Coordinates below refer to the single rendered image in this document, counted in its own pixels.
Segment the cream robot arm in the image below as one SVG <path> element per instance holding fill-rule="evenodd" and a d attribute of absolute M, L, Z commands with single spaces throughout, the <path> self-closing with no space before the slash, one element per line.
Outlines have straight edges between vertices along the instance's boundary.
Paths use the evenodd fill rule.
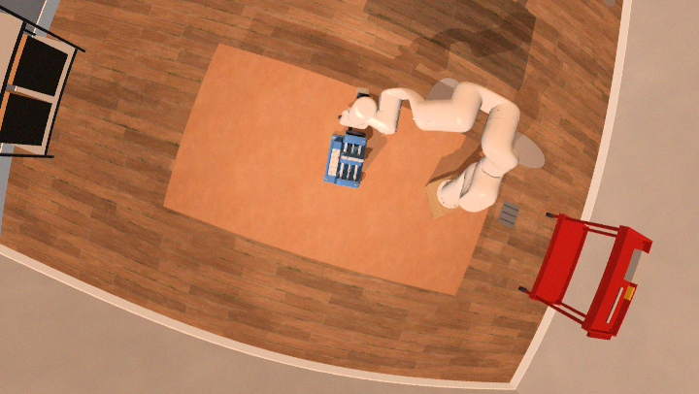
<path fill-rule="evenodd" d="M 422 130 L 466 132 L 475 124 L 479 108 L 489 113 L 482 134 L 484 156 L 470 164 L 458 177 L 445 180 L 438 186 L 437 197 L 447 208 L 460 205 L 468 212 L 479 212 L 493 205 L 498 197 L 502 174 L 519 162 L 513 149 L 520 119 L 518 106 L 478 84 L 458 83 L 448 100 L 425 101 L 415 91 L 403 87 L 382 91 L 378 106 L 369 97 L 369 88 L 358 87 L 356 98 L 355 104 L 344 111 L 349 121 L 358 126 L 366 123 L 384 134 L 396 132 L 402 101 L 408 98 L 416 125 Z"/>

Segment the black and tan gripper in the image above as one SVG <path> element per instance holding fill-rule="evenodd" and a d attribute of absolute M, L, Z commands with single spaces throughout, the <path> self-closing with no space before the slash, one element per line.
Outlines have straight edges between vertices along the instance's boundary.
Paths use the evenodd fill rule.
<path fill-rule="evenodd" d="M 362 126 L 361 126 L 361 125 L 360 125 L 360 126 L 358 126 L 358 125 L 355 126 L 354 124 L 352 124 L 352 123 L 350 122 L 350 120 L 349 120 L 349 118 L 347 117 L 347 115 L 344 114 L 344 111 L 342 112 L 341 115 L 338 115 L 338 119 L 340 119 L 340 118 L 341 118 L 340 123 L 343 124 L 343 125 L 346 125 L 346 126 L 355 127 L 355 128 L 361 128 L 361 129 L 365 129 L 365 128 L 368 127 L 368 124 L 363 124 Z"/>

